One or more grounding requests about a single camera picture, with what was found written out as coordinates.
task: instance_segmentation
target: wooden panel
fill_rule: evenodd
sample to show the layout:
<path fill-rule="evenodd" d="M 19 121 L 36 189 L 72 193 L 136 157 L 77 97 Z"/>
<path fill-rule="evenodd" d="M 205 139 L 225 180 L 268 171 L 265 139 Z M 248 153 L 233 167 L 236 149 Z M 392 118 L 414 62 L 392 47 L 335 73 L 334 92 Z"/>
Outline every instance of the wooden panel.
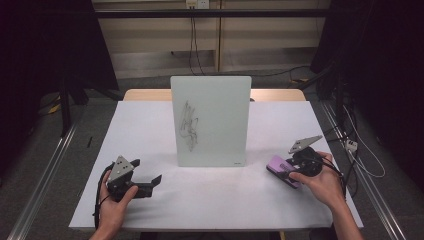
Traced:
<path fill-rule="evenodd" d="M 216 8 L 216 1 L 211 1 Z M 185 1 L 95 3 L 95 9 L 185 9 Z M 198 50 L 217 48 L 217 20 L 195 19 Z M 99 19 L 110 54 L 157 51 L 189 51 L 191 20 L 185 18 Z"/>
<path fill-rule="evenodd" d="M 317 9 L 328 5 L 329 0 L 225 0 L 222 8 Z M 221 50 L 316 47 L 323 21 L 323 18 L 227 18 L 221 25 Z"/>

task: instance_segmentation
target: black cable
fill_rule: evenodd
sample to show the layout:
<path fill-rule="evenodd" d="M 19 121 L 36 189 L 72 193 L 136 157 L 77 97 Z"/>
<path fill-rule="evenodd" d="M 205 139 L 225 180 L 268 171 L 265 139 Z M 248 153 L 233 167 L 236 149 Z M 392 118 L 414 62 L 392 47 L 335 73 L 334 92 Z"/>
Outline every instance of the black cable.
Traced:
<path fill-rule="evenodd" d="M 353 168 L 354 165 L 355 165 L 355 161 L 353 161 L 349 165 L 349 170 L 347 171 L 346 178 L 345 178 L 345 181 L 346 181 L 347 184 L 348 184 L 351 173 L 354 171 L 354 168 Z"/>
<path fill-rule="evenodd" d="M 327 140 L 327 143 L 330 142 L 335 142 L 335 141 L 345 141 L 350 135 L 352 135 L 352 133 L 354 133 L 353 128 L 350 129 L 349 133 L 342 133 L 343 136 L 339 137 L 339 138 L 334 138 L 334 139 L 329 139 Z"/>
<path fill-rule="evenodd" d="M 335 130 L 336 128 L 338 128 L 338 125 L 336 125 L 336 126 L 334 126 L 334 127 L 330 128 L 330 129 L 325 130 L 325 131 L 323 132 L 323 133 L 324 133 L 324 136 L 327 136 L 329 133 L 331 133 L 331 131 Z"/>
<path fill-rule="evenodd" d="M 355 51 L 358 51 L 366 33 L 369 19 L 376 1 L 377 0 L 371 0 L 369 4 L 363 4 L 362 6 L 359 6 L 355 9 L 355 11 L 358 12 L 357 15 L 359 15 L 359 19 L 356 21 L 356 23 L 352 24 L 352 30 L 346 34 L 345 40 L 343 41 L 340 49 L 336 54 L 334 54 L 334 60 L 330 64 L 330 67 L 328 67 L 328 69 L 331 71 L 326 71 L 326 69 L 324 69 L 321 71 L 325 72 L 324 74 L 321 74 L 320 72 L 319 77 L 311 79 L 314 80 L 311 82 L 317 82 L 316 90 L 320 99 L 328 98 L 331 90 L 333 90 L 337 85 L 338 76 L 343 74 L 345 72 L 346 66 L 349 65 L 349 61 L 351 59 L 350 55 L 352 55 Z M 362 10 L 364 7 L 369 7 L 366 14 L 360 13 L 360 10 Z M 309 85 L 302 86 L 300 89 L 303 90 L 307 86 Z"/>
<path fill-rule="evenodd" d="M 356 172 L 355 169 L 353 169 L 353 174 L 355 175 L 355 190 L 353 190 L 353 193 L 351 194 L 352 198 L 354 198 L 356 196 L 356 194 L 358 193 L 358 189 L 359 189 L 358 173 Z"/>
<path fill-rule="evenodd" d="M 292 69 L 285 70 L 285 71 L 282 71 L 282 72 L 278 72 L 278 73 L 271 73 L 271 74 L 264 74 L 264 75 L 218 73 L 218 74 L 216 74 L 216 75 L 214 75 L 214 76 L 221 76 L 221 75 L 225 75 L 225 76 L 271 77 L 271 76 L 281 75 L 281 74 L 288 73 L 288 72 L 290 72 L 290 71 L 293 71 L 293 70 L 296 70 L 296 69 L 299 69 L 299 68 L 306 68 L 306 67 L 307 67 L 307 68 L 309 68 L 309 66 L 307 66 L 307 65 L 302 65 L 302 66 L 294 67 L 294 68 L 292 68 Z"/>
<path fill-rule="evenodd" d="M 197 63 L 199 64 L 200 72 L 202 73 L 203 76 L 205 76 L 205 73 L 203 72 L 202 66 L 200 64 L 199 52 L 197 50 L 196 21 L 194 20 L 194 18 L 191 18 L 191 42 L 190 42 L 190 55 L 189 55 L 188 62 L 189 62 L 189 65 L 190 65 L 191 73 L 194 76 L 199 76 L 198 74 L 194 73 L 193 67 L 191 65 L 191 53 L 193 52 L 193 41 L 194 41 L 194 45 L 195 45 Z"/>
<path fill-rule="evenodd" d="M 197 50 L 197 33 L 196 33 L 196 20 L 193 19 L 193 29 L 194 29 L 194 45 L 196 47 L 196 57 L 197 57 L 197 63 L 199 64 L 200 72 L 202 72 L 202 75 L 205 76 L 205 73 L 203 72 L 202 65 L 200 64 L 199 59 L 199 51 Z"/>
<path fill-rule="evenodd" d="M 299 90 L 305 90 L 306 88 L 308 88 L 309 86 L 311 86 L 312 84 L 316 83 L 315 88 L 317 90 L 317 94 L 319 99 L 324 99 L 323 96 L 321 96 L 321 90 L 320 87 L 322 85 L 322 79 L 327 77 L 329 74 L 332 74 L 332 69 L 333 69 L 333 65 L 334 63 L 330 64 L 330 66 L 328 66 L 327 68 L 323 69 L 321 72 L 319 72 L 317 75 L 315 75 L 313 78 L 309 79 L 308 81 L 304 82 L 302 85 L 300 85 L 297 89 Z"/>
<path fill-rule="evenodd" d="M 94 226 L 97 228 L 99 228 L 99 222 L 100 222 L 100 206 L 103 203 L 104 200 L 106 200 L 109 196 L 107 196 L 106 198 L 104 198 L 101 202 L 99 202 L 100 200 L 100 189 L 102 188 L 102 184 L 103 184 L 103 178 L 105 177 L 107 171 L 112 170 L 113 166 L 115 165 L 115 163 L 112 163 L 111 165 L 109 165 L 108 167 L 105 168 L 105 170 L 103 171 L 99 183 L 97 184 L 97 193 L 96 193 L 96 204 L 94 205 Z"/>
<path fill-rule="evenodd" d="M 346 198 L 346 181 L 343 177 L 343 174 L 334 166 L 332 161 L 330 161 L 329 159 L 326 159 L 324 157 L 321 158 L 322 161 L 317 161 L 316 159 L 313 159 L 313 158 L 301 158 L 301 160 L 308 160 L 308 161 L 311 161 L 311 162 L 316 162 L 316 163 L 324 165 L 324 166 L 330 168 L 331 170 L 333 170 L 337 174 L 337 176 L 339 177 L 340 185 L 341 185 L 342 191 L 343 191 L 343 196 Z"/>
<path fill-rule="evenodd" d="M 191 52 L 193 51 L 193 18 L 191 18 L 191 42 L 190 42 L 190 55 L 188 57 L 188 64 L 190 66 L 190 71 L 194 76 L 197 74 L 194 73 L 193 68 L 191 66 Z"/>
<path fill-rule="evenodd" d="M 291 84 L 292 84 L 292 81 L 293 81 L 293 79 L 292 79 L 292 76 L 291 76 L 291 72 L 292 72 L 292 70 L 293 69 L 290 69 L 290 71 L 289 71 L 289 84 L 287 85 L 287 89 L 290 89 L 290 87 L 291 87 Z"/>

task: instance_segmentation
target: hand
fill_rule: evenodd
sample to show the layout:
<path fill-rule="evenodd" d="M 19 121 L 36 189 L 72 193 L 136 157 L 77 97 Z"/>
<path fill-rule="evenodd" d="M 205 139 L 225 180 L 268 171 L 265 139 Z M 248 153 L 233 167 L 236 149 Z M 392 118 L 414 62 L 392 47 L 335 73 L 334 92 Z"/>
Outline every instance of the hand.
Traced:
<path fill-rule="evenodd" d="M 100 188 L 100 201 L 105 199 L 100 206 L 99 228 L 90 239 L 112 239 L 119 231 L 124 222 L 125 211 L 128 203 L 137 194 L 138 187 L 133 186 L 125 193 L 120 202 L 115 202 L 112 196 L 109 196 L 106 182 L 109 178 L 110 170 L 103 177 Z"/>
<path fill-rule="evenodd" d="M 317 153 L 323 157 L 323 161 L 332 164 L 333 156 L 331 154 L 318 151 Z M 314 196 L 330 208 L 345 202 L 339 176 L 325 165 L 323 165 L 322 171 L 314 177 L 307 177 L 297 172 L 290 173 L 289 177 L 308 186 Z"/>

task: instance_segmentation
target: gray floor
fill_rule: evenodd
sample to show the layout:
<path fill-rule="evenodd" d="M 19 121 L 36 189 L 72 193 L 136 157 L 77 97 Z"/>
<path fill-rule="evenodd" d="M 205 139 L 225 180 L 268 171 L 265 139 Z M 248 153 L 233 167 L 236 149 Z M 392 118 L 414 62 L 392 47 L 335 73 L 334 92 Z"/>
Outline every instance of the gray floor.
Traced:
<path fill-rule="evenodd" d="M 311 53 L 313 51 L 309 49 L 305 51 L 301 50 L 300 52 Z M 290 63 L 289 60 L 287 60 L 286 63 L 279 63 L 278 61 L 280 61 L 280 59 L 278 58 L 278 54 L 271 55 L 276 58 L 274 62 L 275 66 L 279 64 L 281 64 L 281 66 L 272 70 L 263 70 L 260 63 L 243 64 L 245 62 L 254 62 L 255 56 L 261 54 L 254 51 L 250 53 L 253 55 L 250 55 L 248 58 L 244 55 L 243 58 L 247 59 L 233 59 L 232 70 L 243 70 L 242 73 L 251 75 L 278 73 L 287 69 L 285 67 L 290 64 L 307 65 L 311 57 L 311 54 L 305 54 L 304 57 L 299 58 L 298 61 L 294 61 L 294 63 Z M 137 65 L 137 67 L 128 67 L 125 69 L 125 64 L 118 67 L 116 62 L 114 62 L 115 70 L 121 71 L 120 74 L 123 74 L 122 76 L 131 76 L 129 79 L 119 79 L 119 85 L 121 87 L 119 93 L 123 94 L 130 88 L 168 88 L 169 76 L 166 76 L 165 73 L 172 73 L 175 69 L 178 69 L 180 72 L 175 74 L 183 74 L 182 72 L 191 74 L 190 69 L 187 67 L 188 64 L 181 64 L 180 67 L 176 67 L 177 65 L 172 64 L 172 58 L 175 55 L 170 53 L 162 54 L 162 57 L 157 58 L 159 61 L 157 62 L 157 66 L 160 66 L 158 67 L 159 71 L 156 70 L 156 73 L 154 73 L 155 71 L 151 71 L 143 76 L 137 75 L 137 72 L 142 72 L 143 67 L 136 64 L 138 61 L 145 61 L 143 60 L 145 58 L 142 56 L 133 56 L 135 57 L 133 61 L 128 60 L 130 63 Z M 179 56 L 186 56 L 186 53 L 177 54 L 179 54 Z M 205 61 L 210 62 L 210 57 L 206 57 Z M 185 58 L 185 60 L 181 60 L 181 62 L 188 63 L 188 60 Z M 292 79 L 309 78 L 311 76 L 313 76 L 313 74 L 308 72 L 307 69 L 298 69 L 291 74 Z M 253 87 L 295 87 L 296 83 L 291 83 L 289 80 L 290 74 L 288 73 L 270 77 L 253 77 Z M 88 179 L 91 168 L 99 153 L 102 141 L 116 108 L 116 102 L 104 98 L 94 91 L 88 91 L 88 94 L 90 96 L 90 101 L 87 106 L 72 106 L 74 120 L 78 119 L 76 116 L 80 113 L 82 114 L 81 119 L 73 135 L 72 141 L 69 144 L 68 150 L 64 154 L 62 162 L 57 166 L 57 171 L 52 176 L 53 181 L 47 186 L 48 191 L 46 195 L 43 196 L 41 205 L 35 209 L 36 215 L 34 219 L 29 219 L 31 223 L 30 227 L 28 231 L 23 234 L 27 239 L 84 239 L 90 236 L 90 233 L 82 233 L 69 229 L 68 224 L 76 204 L 79 201 L 79 194 L 85 186 L 85 182 Z M 333 102 L 318 101 L 313 87 L 305 91 L 305 96 L 311 102 L 323 131 L 331 129 L 332 125 L 323 110 L 323 104 L 332 105 Z M 46 96 L 45 101 L 49 101 L 51 98 L 52 96 Z M 366 119 L 361 116 L 360 110 L 356 111 L 356 116 L 358 118 L 358 131 L 362 139 L 364 139 L 370 149 L 373 150 L 375 155 L 379 157 L 386 169 L 385 177 L 372 178 L 374 184 L 377 186 L 381 195 L 386 200 L 388 207 L 393 212 L 402 232 L 406 236 L 405 238 L 422 239 L 422 236 L 424 236 L 424 228 L 422 227 L 424 226 L 423 193 L 415 186 L 408 176 L 398 168 L 396 161 L 399 161 L 399 159 L 394 159 L 388 149 L 379 145 L 376 135 L 373 133 Z M 55 151 L 59 142 L 60 133 L 60 113 L 40 117 L 22 154 L 14 161 L 15 164 L 4 177 L 3 187 L 0 192 L 0 210 L 2 215 L 0 218 L 0 239 L 7 239 L 21 212 L 27 205 L 40 176 L 49 164 L 50 157 Z M 334 134 L 330 134 L 327 136 L 327 139 L 332 139 L 334 137 Z M 334 141 L 330 142 L 329 145 L 332 153 L 338 160 L 338 165 L 341 170 L 346 172 L 349 162 L 341 144 L 338 141 Z M 360 144 L 359 148 L 360 157 L 367 166 L 367 169 L 371 172 L 379 173 L 381 167 L 376 163 L 374 157 L 365 150 L 362 144 Z M 354 179 L 355 178 L 352 177 L 350 185 L 355 184 Z M 361 230 L 364 236 L 367 239 L 390 239 L 386 226 L 382 223 L 381 216 L 375 209 L 372 198 L 370 198 L 361 183 L 359 183 L 359 190 L 354 198 L 354 202 L 365 225 Z M 293 231 L 286 232 L 285 234 L 286 239 L 296 240 L 308 239 L 307 233 L 307 231 Z M 174 236 L 170 234 L 161 235 L 162 239 L 171 239 L 173 237 Z M 233 239 L 240 239 L 241 237 L 242 236 L 232 236 Z M 123 232 L 116 239 L 138 238 L 139 233 Z M 263 236 L 258 235 L 255 239 L 263 239 Z"/>

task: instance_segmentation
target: white table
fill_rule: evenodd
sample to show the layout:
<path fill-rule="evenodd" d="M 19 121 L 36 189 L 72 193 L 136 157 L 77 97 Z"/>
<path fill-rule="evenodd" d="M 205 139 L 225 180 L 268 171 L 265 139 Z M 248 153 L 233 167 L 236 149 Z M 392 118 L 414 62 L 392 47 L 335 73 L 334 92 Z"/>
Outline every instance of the white table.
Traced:
<path fill-rule="evenodd" d="M 251 103 L 246 167 L 178 167 L 173 126 L 171 102 L 120 102 L 69 226 L 94 228 L 97 182 L 119 155 L 141 160 L 134 182 L 163 175 L 152 198 L 131 201 L 123 229 L 274 231 L 331 224 L 330 211 L 307 187 L 292 189 L 265 169 L 274 154 L 289 158 L 295 140 L 323 134 L 309 102 Z M 330 152 L 325 139 L 312 147 Z M 349 194 L 347 202 L 363 227 Z"/>

